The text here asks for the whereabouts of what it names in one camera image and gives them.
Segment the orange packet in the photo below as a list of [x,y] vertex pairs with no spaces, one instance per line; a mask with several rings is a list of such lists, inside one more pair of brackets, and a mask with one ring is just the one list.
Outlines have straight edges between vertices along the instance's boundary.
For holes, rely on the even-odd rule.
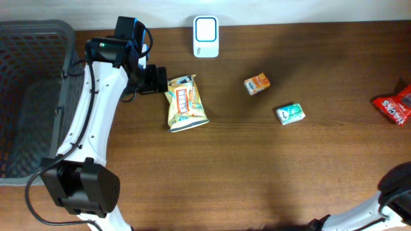
[[265,77],[264,73],[261,73],[255,77],[245,80],[244,85],[250,93],[250,96],[252,96],[268,88],[270,86],[270,82],[268,78]]

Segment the small teal package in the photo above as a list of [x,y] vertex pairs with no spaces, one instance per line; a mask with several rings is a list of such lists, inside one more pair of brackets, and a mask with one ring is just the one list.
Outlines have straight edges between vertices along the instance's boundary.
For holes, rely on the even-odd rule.
[[277,115],[282,125],[294,123],[306,117],[299,103],[277,109]]

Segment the wooden tabletop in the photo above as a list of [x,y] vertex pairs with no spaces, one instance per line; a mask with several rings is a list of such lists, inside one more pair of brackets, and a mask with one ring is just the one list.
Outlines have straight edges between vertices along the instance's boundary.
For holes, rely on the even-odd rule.
[[[197,74],[211,122],[169,133],[164,94],[119,103],[107,167],[121,180],[124,219],[137,229],[246,230],[306,223],[370,198],[411,157],[411,124],[392,124],[370,103],[411,83],[410,29],[409,21],[222,27],[220,55],[210,59],[193,56],[191,28],[152,29],[149,62],[169,79]],[[78,52],[112,33],[78,31]],[[243,81],[259,73],[271,87],[249,96]],[[282,126],[274,109],[291,102],[306,118]],[[23,190],[0,187],[1,230],[88,230],[40,224]],[[31,198],[47,219],[76,219],[43,187]]]

